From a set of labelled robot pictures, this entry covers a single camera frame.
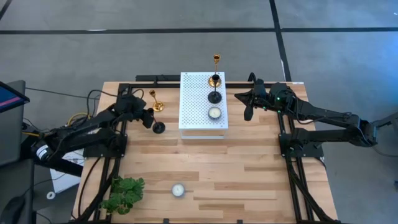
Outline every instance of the yellow cable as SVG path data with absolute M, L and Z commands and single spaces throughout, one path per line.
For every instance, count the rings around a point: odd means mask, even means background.
M 76 118 L 77 116 L 79 116 L 79 115 L 85 115 L 85 116 L 87 116 L 87 114 L 86 113 L 77 113 L 77 114 L 75 114 L 75 115 L 73 115 L 72 117 L 70 117 L 69 118 L 69 121 L 68 121 L 68 123 L 67 123 L 67 126 L 69 126 L 70 125 L 70 123 L 72 122 L 72 120 L 74 119 L 74 118 Z
M 35 134 L 35 133 L 27 133 L 27 132 L 22 132 L 23 134 L 27 134 L 27 135 L 30 135 L 30 136 L 36 136 L 36 137 L 39 137 L 39 134 Z

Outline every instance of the computer monitor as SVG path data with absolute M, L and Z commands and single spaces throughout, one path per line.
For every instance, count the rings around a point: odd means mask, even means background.
M 0 82 L 0 113 L 28 103 L 30 99 L 10 86 Z

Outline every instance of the white perforated box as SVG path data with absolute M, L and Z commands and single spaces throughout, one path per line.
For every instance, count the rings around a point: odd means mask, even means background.
M 228 129 L 228 111 L 226 106 L 226 88 L 224 72 L 217 73 L 221 85 L 217 92 L 222 96 L 217 104 L 208 101 L 208 94 L 214 87 L 208 79 L 214 72 L 182 72 L 180 84 L 180 119 L 178 128 L 182 139 L 223 139 Z M 221 117 L 210 119 L 208 111 L 211 107 L 221 110 Z

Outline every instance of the gold candlestick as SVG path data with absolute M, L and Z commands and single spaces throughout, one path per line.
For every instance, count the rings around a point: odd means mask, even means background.
M 164 109 L 164 104 L 163 102 L 157 101 L 156 100 L 156 92 L 155 90 L 151 90 L 149 91 L 149 94 L 155 99 L 155 103 L 152 106 L 152 108 L 154 109 L 154 111 L 156 112 L 161 112 Z
M 218 65 L 218 62 L 220 62 L 220 59 L 221 59 L 220 54 L 213 55 L 214 64 L 216 65 L 214 74 L 217 74 L 217 65 Z M 218 80 L 218 82 L 215 84 L 213 79 L 210 77 L 208 83 L 211 87 L 214 87 L 214 86 L 219 87 L 221 85 L 221 80 Z

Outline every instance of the wooden table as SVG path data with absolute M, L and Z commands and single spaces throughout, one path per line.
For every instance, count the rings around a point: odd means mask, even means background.
M 103 91 L 116 95 L 118 85 L 119 82 L 106 82 Z M 303 84 L 288 85 L 299 98 L 307 100 Z M 148 108 L 154 99 L 149 89 L 143 90 Z M 171 223 L 236 223 L 237 219 L 243 219 L 244 223 L 295 223 L 286 163 L 277 140 L 280 129 L 275 112 L 254 110 L 252 121 L 247 122 L 243 120 L 245 106 L 234 94 L 249 89 L 227 88 L 226 139 L 181 140 L 178 131 L 180 89 L 155 90 L 157 99 L 165 103 L 165 109 L 155 113 L 155 118 L 165 123 L 166 131 L 155 134 L 141 122 L 127 124 L 128 146 L 119 175 L 142 177 L 146 187 L 143 200 L 134 204 L 127 215 L 114 213 L 112 223 L 162 223 L 163 218 L 169 218 Z M 115 97 L 102 94 L 98 111 L 115 101 Z M 305 128 L 315 129 L 313 124 Z M 75 216 L 82 183 L 95 160 L 85 162 L 73 209 Z M 325 168 L 314 158 L 303 158 L 303 163 L 310 193 L 326 214 L 337 218 Z M 82 211 L 98 191 L 102 169 L 103 159 L 88 179 Z M 185 186 L 184 198 L 175 198 L 170 193 L 176 183 Z M 302 216 L 306 219 L 301 193 L 299 198 Z

